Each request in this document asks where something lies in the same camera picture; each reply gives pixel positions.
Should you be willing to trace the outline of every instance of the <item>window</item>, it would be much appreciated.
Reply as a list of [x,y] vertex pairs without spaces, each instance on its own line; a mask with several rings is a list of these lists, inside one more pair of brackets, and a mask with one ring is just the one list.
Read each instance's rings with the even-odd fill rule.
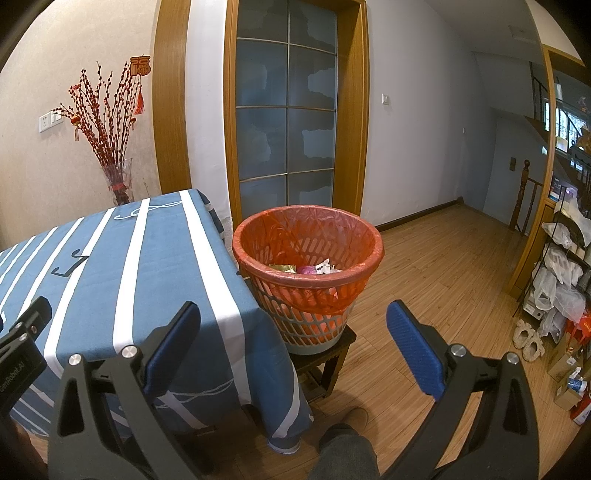
[[[567,140],[567,148],[577,143],[582,129],[587,128],[587,122],[573,112],[567,111],[562,102],[556,107],[556,136]],[[545,103],[545,128],[550,131],[550,104]]]

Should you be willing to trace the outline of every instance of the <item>wooden stool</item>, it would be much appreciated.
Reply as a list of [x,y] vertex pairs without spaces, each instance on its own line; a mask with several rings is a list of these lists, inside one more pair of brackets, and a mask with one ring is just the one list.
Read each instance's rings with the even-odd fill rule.
[[339,341],[330,347],[326,352],[314,355],[296,355],[290,353],[291,361],[295,367],[304,396],[307,401],[314,401],[318,398],[328,397],[335,388],[336,380],[339,377],[340,369],[345,363],[349,345],[357,340],[355,332],[345,326]]

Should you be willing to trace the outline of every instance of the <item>metal screw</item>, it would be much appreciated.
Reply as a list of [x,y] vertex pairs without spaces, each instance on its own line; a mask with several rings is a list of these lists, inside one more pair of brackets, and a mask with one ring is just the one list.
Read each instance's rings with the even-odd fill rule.
[[128,345],[121,350],[121,355],[124,358],[133,358],[138,353],[138,348],[135,345]]
[[75,353],[68,359],[68,363],[72,366],[78,365],[80,362],[82,362],[82,355],[79,353]]
[[466,347],[463,345],[460,345],[459,343],[455,343],[454,345],[452,345],[450,350],[452,351],[453,356],[459,356],[459,357],[463,357],[464,355],[466,355],[466,352],[467,352]]
[[517,365],[519,363],[519,356],[516,353],[509,352],[507,354],[507,361],[510,364]]

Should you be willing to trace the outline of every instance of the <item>plastic basket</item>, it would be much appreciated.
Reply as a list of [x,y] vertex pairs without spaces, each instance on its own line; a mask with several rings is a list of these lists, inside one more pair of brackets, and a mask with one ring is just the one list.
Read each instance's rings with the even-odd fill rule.
[[[323,352],[343,332],[357,296],[384,257],[379,232],[352,213],[297,205],[257,213],[236,229],[232,249],[251,277],[259,305],[273,318],[288,351]],[[343,270],[328,275],[285,273],[269,264]]]

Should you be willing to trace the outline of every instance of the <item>red tassel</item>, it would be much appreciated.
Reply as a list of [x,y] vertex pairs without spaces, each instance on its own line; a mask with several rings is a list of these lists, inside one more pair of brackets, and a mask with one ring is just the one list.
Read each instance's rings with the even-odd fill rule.
[[135,108],[134,115],[141,115],[144,113],[144,97],[142,96],[142,86],[139,86],[138,106]]

